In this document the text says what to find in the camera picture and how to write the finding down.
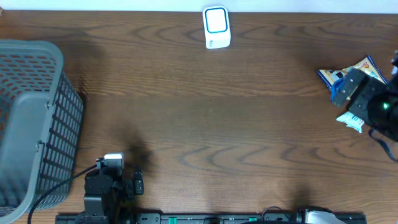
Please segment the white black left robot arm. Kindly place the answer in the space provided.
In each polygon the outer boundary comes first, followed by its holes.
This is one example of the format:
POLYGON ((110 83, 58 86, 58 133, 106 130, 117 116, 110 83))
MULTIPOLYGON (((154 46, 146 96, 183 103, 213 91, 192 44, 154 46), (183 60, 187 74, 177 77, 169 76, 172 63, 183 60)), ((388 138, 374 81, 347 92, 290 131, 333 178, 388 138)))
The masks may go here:
POLYGON ((129 179, 123 178, 121 166, 107 166, 85 177, 85 210, 77 223, 135 223, 135 214, 127 208, 137 195, 144 193, 143 174, 136 167, 129 179))

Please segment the green wet wipes pack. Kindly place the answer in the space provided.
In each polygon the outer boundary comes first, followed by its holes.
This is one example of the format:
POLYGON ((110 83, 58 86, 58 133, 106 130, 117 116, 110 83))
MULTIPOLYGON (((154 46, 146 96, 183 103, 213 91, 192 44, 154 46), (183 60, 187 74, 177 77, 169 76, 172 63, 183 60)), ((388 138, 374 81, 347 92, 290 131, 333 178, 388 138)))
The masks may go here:
POLYGON ((362 133, 364 121, 353 113, 347 111, 337 117, 336 120, 345 123, 347 127, 355 129, 358 133, 362 133))

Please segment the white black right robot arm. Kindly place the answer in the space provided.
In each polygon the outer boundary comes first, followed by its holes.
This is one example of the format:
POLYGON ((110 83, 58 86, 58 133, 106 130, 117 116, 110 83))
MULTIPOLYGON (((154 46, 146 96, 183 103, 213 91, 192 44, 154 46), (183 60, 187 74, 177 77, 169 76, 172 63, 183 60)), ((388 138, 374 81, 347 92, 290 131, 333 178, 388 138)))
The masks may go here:
POLYGON ((334 82, 331 89, 331 102, 342 106, 349 98, 348 111, 362 119, 371 127, 368 134, 385 151, 388 157, 397 162, 388 144, 374 137, 379 132, 392 141, 397 141, 397 55, 391 60, 393 78, 383 83, 361 70, 354 68, 343 78, 334 82))

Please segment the yellow snack bag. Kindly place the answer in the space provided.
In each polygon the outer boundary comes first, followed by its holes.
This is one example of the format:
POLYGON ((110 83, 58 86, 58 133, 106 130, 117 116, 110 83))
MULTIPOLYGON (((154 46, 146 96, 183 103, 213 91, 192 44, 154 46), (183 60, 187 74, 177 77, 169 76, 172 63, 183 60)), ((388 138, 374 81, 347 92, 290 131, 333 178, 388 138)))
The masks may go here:
POLYGON ((376 67, 373 58, 367 55, 364 59, 355 65, 343 68, 341 70, 319 70, 318 76, 325 83, 326 87, 331 91, 331 87, 339 79, 342 79, 352 69, 358 69, 370 77, 377 78, 383 83, 387 83, 387 80, 382 75, 381 71, 376 67))

